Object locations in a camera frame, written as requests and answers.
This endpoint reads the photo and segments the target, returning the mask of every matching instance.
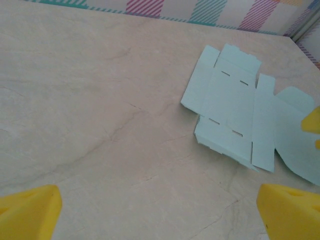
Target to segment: teal diagonal stripe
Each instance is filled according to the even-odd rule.
[[[73,7],[79,9],[88,9],[89,6],[86,4],[86,1],[87,0],[40,0],[39,3]]]
[[[198,0],[189,22],[216,24],[227,0]]]

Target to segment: light blue paper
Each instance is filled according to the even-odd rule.
[[[285,165],[300,177],[320,185],[320,151],[317,134],[301,130],[301,121],[315,107],[311,96],[288,87],[274,98],[275,148]]]
[[[235,46],[226,44],[220,55],[206,46],[181,100],[200,115],[194,132],[200,144],[254,170],[252,125],[260,64]]]
[[[181,103],[199,114],[198,143],[257,170],[275,170],[275,149],[296,174],[320,185],[317,135],[303,132],[301,120],[314,108],[311,96],[288,87],[276,96],[276,80],[256,74],[261,62],[236,46],[221,53],[206,46]]]

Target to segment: wall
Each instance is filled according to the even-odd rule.
[[[26,0],[289,36],[320,0]]]
[[[297,43],[298,47],[320,69],[320,20]]]

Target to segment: beige table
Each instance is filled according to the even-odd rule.
[[[54,240],[262,240],[260,184],[320,188],[277,158],[249,170],[197,144],[179,102],[205,45],[236,45],[320,104],[287,37],[23,1],[0,8],[0,193],[57,184]]]

